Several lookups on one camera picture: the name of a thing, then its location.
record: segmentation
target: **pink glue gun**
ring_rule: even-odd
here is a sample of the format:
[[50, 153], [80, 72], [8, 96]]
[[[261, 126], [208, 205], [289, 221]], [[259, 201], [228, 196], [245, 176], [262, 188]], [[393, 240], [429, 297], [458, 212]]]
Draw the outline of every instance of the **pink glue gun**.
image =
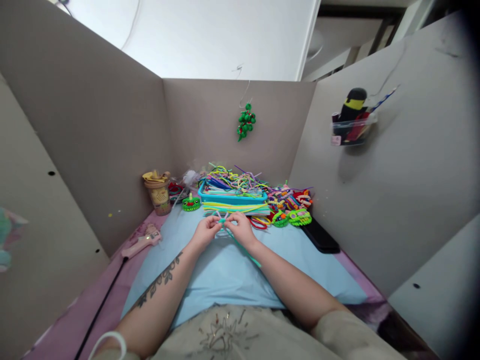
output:
[[139, 237], [136, 244], [132, 245], [128, 249], [123, 250], [121, 252], [121, 256], [123, 258], [131, 259], [147, 246], [155, 246], [160, 241], [162, 241], [162, 234], [160, 234], [160, 231], [155, 227], [155, 225], [148, 224], [146, 227], [145, 236]]

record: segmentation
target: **green pipe cleaner ornament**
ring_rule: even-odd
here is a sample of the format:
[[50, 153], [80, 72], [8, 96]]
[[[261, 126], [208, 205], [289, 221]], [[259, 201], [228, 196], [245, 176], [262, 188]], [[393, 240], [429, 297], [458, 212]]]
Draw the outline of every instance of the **green pipe cleaner ornament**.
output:
[[245, 111], [242, 111], [240, 117], [238, 118], [238, 122], [240, 123], [236, 129], [238, 141], [246, 138], [248, 132], [254, 129], [253, 124], [257, 122], [255, 113], [250, 112], [250, 110], [252, 110], [252, 104], [247, 102], [245, 105]]

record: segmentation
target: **wall-mounted pen holder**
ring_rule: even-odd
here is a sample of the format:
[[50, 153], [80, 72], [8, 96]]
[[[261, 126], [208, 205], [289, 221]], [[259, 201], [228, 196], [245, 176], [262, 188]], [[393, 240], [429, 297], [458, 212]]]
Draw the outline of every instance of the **wall-mounted pen holder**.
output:
[[330, 124], [331, 145], [354, 146], [363, 144], [369, 136], [372, 124], [377, 121], [377, 114], [371, 113], [367, 118], [332, 122]]

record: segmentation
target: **tattoo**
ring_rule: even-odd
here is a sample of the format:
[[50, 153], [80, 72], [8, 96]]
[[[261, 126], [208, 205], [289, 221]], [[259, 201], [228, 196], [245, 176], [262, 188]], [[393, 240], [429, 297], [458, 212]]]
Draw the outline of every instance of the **tattoo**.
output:
[[147, 302], [147, 295], [148, 294], [150, 294], [150, 299], [153, 298], [154, 295], [155, 295], [155, 292], [157, 291], [157, 286], [162, 285], [162, 281], [163, 281], [164, 285], [167, 285], [167, 283], [173, 279], [172, 270], [175, 269], [175, 266], [180, 262], [179, 257], [182, 254], [183, 254], [183, 252], [180, 251], [180, 253], [175, 257], [175, 259], [173, 259], [173, 261], [170, 263], [170, 265], [168, 265], [166, 267], [166, 269], [163, 270], [161, 272], [161, 274], [158, 275], [158, 277], [155, 280], [153, 280], [153, 282], [150, 284], [149, 287], [147, 287], [145, 292], [142, 295], [140, 295], [140, 297], [138, 298], [136, 303], [132, 306], [130, 311], [132, 311], [133, 308], [135, 308], [135, 307], [141, 308], [142, 305]]

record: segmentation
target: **left hand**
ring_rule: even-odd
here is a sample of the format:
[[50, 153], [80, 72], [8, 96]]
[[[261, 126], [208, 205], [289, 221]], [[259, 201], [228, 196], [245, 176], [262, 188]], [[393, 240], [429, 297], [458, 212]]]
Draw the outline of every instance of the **left hand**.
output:
[[217, 223], [219, 220], [218, 216], [209, 216], [202, 219], [198, 223], [190, 243], [198, 246], [203, 252], [222, 228], [222, 224]]

